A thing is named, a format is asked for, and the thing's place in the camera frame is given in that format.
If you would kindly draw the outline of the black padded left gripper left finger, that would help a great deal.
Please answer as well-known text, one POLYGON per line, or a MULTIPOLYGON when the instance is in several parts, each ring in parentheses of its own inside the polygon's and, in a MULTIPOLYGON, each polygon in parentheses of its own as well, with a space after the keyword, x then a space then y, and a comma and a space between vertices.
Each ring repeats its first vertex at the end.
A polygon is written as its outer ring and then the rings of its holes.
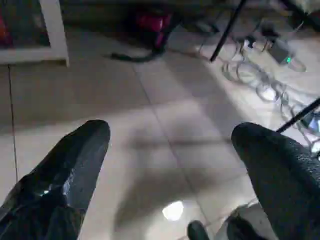
POLYGON ((12 188, 0 208, 3 240, 76 240, 111 139, 109 124, 89 120, 64 136, 12 188))

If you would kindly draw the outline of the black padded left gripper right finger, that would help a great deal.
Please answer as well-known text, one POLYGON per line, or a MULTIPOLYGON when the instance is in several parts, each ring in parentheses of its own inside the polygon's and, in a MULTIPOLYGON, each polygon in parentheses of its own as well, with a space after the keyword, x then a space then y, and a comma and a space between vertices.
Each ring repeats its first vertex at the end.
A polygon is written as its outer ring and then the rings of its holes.
POLYGON ((320 238, 320 162, 299 142, 245 122, 231 134, 254 192, 280 240, 320 238))

